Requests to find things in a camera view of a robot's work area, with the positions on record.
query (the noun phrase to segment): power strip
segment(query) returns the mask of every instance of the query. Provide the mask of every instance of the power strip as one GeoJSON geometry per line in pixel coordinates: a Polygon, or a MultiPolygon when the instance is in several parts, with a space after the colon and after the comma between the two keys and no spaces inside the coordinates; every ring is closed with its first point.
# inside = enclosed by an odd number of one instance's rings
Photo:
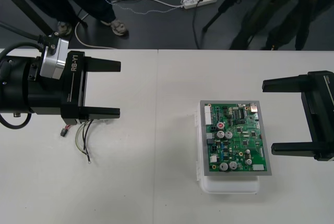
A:
{"type": "MultiPolygon", "coordinates": [[[[183,0],[183,7],[185,9],[196,7],[198,1],[199,0],[183,0]]],[[[217,0],[203,0],[199,2],[198,6],[208,5],[208,4],[215,3],[215,2],[217,2],[217,0]]]]}

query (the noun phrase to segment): electrolytic capacitor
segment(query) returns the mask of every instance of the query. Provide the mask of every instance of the electrolytic capacitor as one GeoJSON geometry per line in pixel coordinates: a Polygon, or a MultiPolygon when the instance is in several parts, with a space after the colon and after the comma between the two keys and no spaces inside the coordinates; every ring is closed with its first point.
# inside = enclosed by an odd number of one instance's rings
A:
{"type": "Polygon", "coordinates": [[[223,130],[224,127],[225,127],[225,124],[224,124],[223,122],[218,122],[218,123],[217,123],[217,129],[219,129],[219,130],[223,130]]]}
{"type": "Polygon", "coordinates": [[[218,131],[218,132],[217,132],[217,137],[218,137],[219,139],[224,138],[224,136],[225,136],[225,133],[224,133],[223,131],[218,131]]]}
{"type": "Polygon", "coordinates": [[[226,139],[231,139],[232,136],[233,136],[233,134],[232,134],[231,132],[226,132],[226,133],[225,133],[225,138],[226,138],[226,139]]]}
{"type": "Polygon", "coordinates": [[[247,165],[251,165],[251,164],[252,164],[252,160],[251,160],[251,159],[247,159],[247,160],[245,161],[245,163],[246,163],[247,165]]]}
{"type": "Polygon", "coordinates": [[[228,164],[223,162],[219,165],[220,171],[226,171],[229,168],[228,164]]]}
{"type": "Polygon", "coordinates": [[[229,164],[230,169],[235,170],[238,167],[238,164],[235,161],[230,162],[229,164]]]}

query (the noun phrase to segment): tripod leg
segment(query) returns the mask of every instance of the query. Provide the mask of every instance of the tripod leg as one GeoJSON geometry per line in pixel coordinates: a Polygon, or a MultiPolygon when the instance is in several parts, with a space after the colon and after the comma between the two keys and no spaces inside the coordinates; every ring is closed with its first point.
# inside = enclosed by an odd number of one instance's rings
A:
{"type": "Polygon", "coordinates": [[[249,39],[258,31],[262,20],[265,20],[266,15],[270,14],[272,9],[271,4],[274,0],[259,0],[253,10],[249,13],[247,23],[244,24],[234,38],[230,50],[246,50],[249,39]]]}
{"type": "Polygon", "coordinates": [[[222,15],[221,12],[216,13],[216,15],[203,27],[202,31],[207,32],[208,28],[222,15]]]}

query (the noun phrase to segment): white table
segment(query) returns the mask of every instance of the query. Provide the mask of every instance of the white table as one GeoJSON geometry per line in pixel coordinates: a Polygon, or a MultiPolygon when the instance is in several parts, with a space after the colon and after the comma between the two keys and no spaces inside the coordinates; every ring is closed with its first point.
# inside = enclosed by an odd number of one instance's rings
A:
{"type": "Polygon", "coordinates": [[[196,182],[193,114],[199,100],[259,100],[268,146],[311,141],[300,94],[262,93],[261,84],[333,71],[333,53],[86,55],[122,61],[121,73],[89,75],[86,100],[120,107],[121,118],[92,127],[92,164],[75,148],[76,127],[59,137],[58,116],[34,115],[19,131],[1,126],[2,223],[332,223],[332,162],[270,155],[273,176],[260,178],[257,195],[203,193],[196,182]]]}

